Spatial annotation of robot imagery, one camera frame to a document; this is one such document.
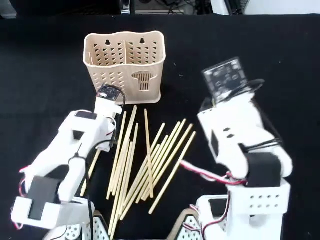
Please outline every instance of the basket hole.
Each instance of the basket hole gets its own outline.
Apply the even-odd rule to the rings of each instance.
[[[139,91],[150,90],[150,79],[153,78],[153,74],[149,71],[137,71],[132,74],[134,79],[138,80]]]

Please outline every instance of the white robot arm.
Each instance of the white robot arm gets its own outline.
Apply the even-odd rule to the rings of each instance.
[[[293,166],[280,139],[264,128],[253,103],[263,81],[247,81],[238,58],[203,74],[212,100],[204,102],[198,119],[209,148],[234,180],[245,181],[227,184],[228,195],[202,196],[197,201],[202,237],[279,240],[290,196],[290,185],[283,178]]]
[[[13,222],[44,229],[89,222],[88,202],[75,194],[85,176],[88,155],[94,149],[109,152],[111,148],[117,127],[114,118],[122,107],[115,104],[119,93],[107,93],[97,96],[94,112],[72,111],[48,148],[20,171],[25,174],[26,196],[16,198]],[[69,167],[64,180],[46,177],[62,165]]]

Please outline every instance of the black wire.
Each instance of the black wire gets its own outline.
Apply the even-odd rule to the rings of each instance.
[[[245,149],[247,151],[253,150],[253,149],[261,149],[261,148],[268,148],[268,147],[273,147],[273,146],[277,146],[281,144],[281,140],[278,138],[274,138],[272,140],[268,140],[268,141],[264,141],[252,146],[246,146]]]
[[[88,161],[88,158],[89,156],[91,156],[94,151],[96,150],[96,148],[100,145],[100,144],[104,144],[104,143],[115,143],[114,140],[112,139],[107,139],[107,140],[102,140],[102,141],[99,141],[97,142],[95,145],[93,145],[93,147],[90,149],[87,157],[83,157],[83,156],[79,156],[79,153],[76,152],[74,154],[73,157],[71,157],[69,160],[68,160],[68,165],[70,163],[70,161],[72,159],[83,159],[85,161],[85,180],[86,180],[86,199],[88,201],[88,208],[89,208],[89,218],[90,218],[90,229],[91,229],[91,239],[94,239],[94,218],[93,218],[93,213],[92,213],[92,209],[91,209],[91,200],[90,200],[90,195],[89,195],[89,188],[90,188],[90,183],[89,183],[89,161]]]
[[[103,90],[103,89],[115,89],[115,90],[119,91],[119,92],[121,93],[121,95],[122,95],[122,98],[123,98],[121,108],[122,108],[122,109],[124,108],[124,106],[126,105],[126,95],[125,95],[125,93],[121,90],[120,87],[105,84],[105,85],[103,85],[102,87],[100,87],[99,90],[97,91],[97,93],[98,93],[99,96],[100,96],[101,90]]]
[[[99,90],[97,91],[97,94],[100,96],[100,93],[103,89],[108,89],[108,88],[111,88],[111,89],[115,89],[117,91],[120,92],[120,94],[122,95],[122,104],[121,104],[121,108],[123,109],[124,106],[126,105],[126,95],[125,93],[120,89],[120,87],[117,87],[117,86],[112,86],[112,85],[108,85],[108,84],[104,84],[102,87],[99,88]],[[115,130],[115,134],[112,135],[112,138],[111,140],[114,142],[114,143],[117,143],[118,142],[118,139],[116,139],[119,135],[119,124],[120,124],[120,115],[119,116],[116,116],[116,125],[117,125],[117,129]]]
[[[285,142],[283,140],[283,138],[281,137],[280,133],[278,132],[278,130],[276,129],[276,127],[272,124],[272,122],[270,121],[270,119],[268,118],[267,114],[261,109],[261,107],[258,105],[258,103],[252,99],[251,102],[254,104],[254,106],[256,107],[256,109],[258,109],[262,120],[267,124],[267,126],[269,128],[271,128],[271,130],[273,131],[273,134],[276,135],[276,137],[278,139],[280,139],[281,141],[281,146],[285,145]]]
[[[248,81],[246,84],[240,85],[237,88],[233,89],[229,93],[229,95],[222,100],[222,102],[227,102],[232,98],[244,93],[248,93],[248,92],[254,93],[259,88],[261,88],[264,83],[265,83],[265,80],[263,79],[255,79],[255,80]]]
[[[56,240],[56,239],[61,238],[63,235],[65,235],[65,234],[66,234],[67,230],[68,230],[68,227],[66,226],[66,227],[65,227],[65,231],[64,231],[64,233],[63,233],[61,236],[58,236],[58,237],[52,238],[52,239],[50,239],[50,240]]]

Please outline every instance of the circuit board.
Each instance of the circuit board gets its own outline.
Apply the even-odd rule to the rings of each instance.
[[[202,74],[216,104],[222,102],[232,90],[248,83],[238,57],[209,67]]]

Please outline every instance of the beige plastic basket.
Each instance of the beige plastic basket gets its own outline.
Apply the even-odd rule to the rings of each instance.
[[[95,90],[104,84],[122,89],[126,104],[154,104],[166,59],[165,37],[159,31],[89,34],[84,40],[83,62]],[[117,103],[122,103],[122,96]]]

